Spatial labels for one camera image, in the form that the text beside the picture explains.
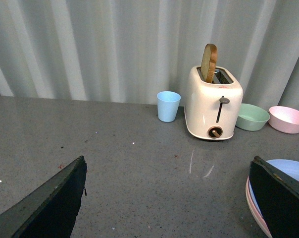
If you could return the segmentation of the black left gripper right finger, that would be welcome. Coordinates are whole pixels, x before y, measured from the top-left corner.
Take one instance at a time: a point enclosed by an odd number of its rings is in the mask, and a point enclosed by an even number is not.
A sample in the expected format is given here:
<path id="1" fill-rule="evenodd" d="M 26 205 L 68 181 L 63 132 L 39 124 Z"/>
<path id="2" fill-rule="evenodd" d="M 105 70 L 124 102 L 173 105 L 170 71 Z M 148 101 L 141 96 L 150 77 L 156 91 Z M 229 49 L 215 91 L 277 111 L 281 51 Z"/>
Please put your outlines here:
<path id="1" fill-rule="evenodd" d="M 299 181 L 259 156 L 249 181 L 263 219 L 274 238 L 299 238 Z"/>

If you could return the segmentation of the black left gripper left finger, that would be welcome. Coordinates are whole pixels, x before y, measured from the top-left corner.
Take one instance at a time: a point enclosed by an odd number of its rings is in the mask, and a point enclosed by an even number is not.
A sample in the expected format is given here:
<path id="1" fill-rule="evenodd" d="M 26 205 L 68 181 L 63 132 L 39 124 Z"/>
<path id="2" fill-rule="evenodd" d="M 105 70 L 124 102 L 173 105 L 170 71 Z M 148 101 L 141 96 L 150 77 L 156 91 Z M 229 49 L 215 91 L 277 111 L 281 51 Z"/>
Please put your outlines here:
<path id="1" fill-rule="evenodd" d="M 83 156 L 0 214 L 0 238 L 68 238 L 86 193 Z"/>

